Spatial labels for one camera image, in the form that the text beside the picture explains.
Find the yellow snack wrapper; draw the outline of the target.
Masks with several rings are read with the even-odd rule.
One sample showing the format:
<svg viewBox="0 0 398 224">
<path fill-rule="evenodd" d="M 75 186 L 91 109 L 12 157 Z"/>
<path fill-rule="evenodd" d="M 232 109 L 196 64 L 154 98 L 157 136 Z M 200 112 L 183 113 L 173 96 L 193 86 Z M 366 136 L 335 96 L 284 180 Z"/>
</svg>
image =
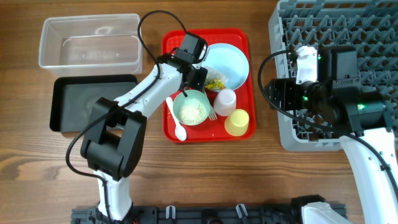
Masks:
<svg viewBox="0 0 398 224">
<path fill-rule="evenodd" d="M 225 85 L 229 78 L 224 73 L 221 73 L 211 67 L 204 66 L 204 68 L 208 71 L 204 83 L 205 88 L 212 91 L 220 91 L 226 88 Z"/>
</svg>

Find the green bowl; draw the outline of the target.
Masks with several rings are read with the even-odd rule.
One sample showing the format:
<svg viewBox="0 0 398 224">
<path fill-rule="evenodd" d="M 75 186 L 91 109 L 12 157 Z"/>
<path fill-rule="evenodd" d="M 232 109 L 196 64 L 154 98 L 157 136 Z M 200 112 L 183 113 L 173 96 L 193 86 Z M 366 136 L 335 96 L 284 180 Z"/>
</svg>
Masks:
<svg viewBox="0 0 398 224">
<path fill-rule="evenodd" d="M 203 123 L 210 114 L 208 97 L 198 90 L 186 90 L 179 93 L 173 101 L 173 112 L 178 121 L 187 126 Z"/>
</svg>

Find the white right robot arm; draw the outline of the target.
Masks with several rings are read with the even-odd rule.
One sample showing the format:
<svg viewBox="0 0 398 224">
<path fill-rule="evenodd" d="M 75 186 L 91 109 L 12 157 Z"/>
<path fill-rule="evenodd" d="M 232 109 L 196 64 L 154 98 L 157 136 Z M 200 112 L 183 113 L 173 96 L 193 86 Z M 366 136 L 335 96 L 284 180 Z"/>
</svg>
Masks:
<svg viewBox="0 0 398 224">
<path fill-rule="evenodd" d="M 303 46 L 286 50 L 297 65 L 293 78 L 273 79 L 260 90 L 288 118 L 295 110 L 320 115 L 320 129 L 339 137 L 349 160 L 366 223 L 397 222 L 397 156 L 384 97 L 363 91 L 356 49 Z"/>
</svg>

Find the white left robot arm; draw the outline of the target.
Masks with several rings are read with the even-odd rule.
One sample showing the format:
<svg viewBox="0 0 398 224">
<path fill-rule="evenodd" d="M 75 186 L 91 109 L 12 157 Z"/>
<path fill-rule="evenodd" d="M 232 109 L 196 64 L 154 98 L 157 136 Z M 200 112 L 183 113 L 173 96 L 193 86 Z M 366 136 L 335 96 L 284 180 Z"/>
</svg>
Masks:
<svg viewBox="0 0 398 224">
<path fill-rule="evenodd" d="M 166 97 L 189 88 L 201 90 L 208 70 L 202 59 L 163 54 L 148 76 L 115 100 L 100 98 L 81 132 L 80 154 L 98 179 L 96 218 L 125 223 L 132 218 L 129 176 L 141 158 L 147 119 Z"/>
</svg>

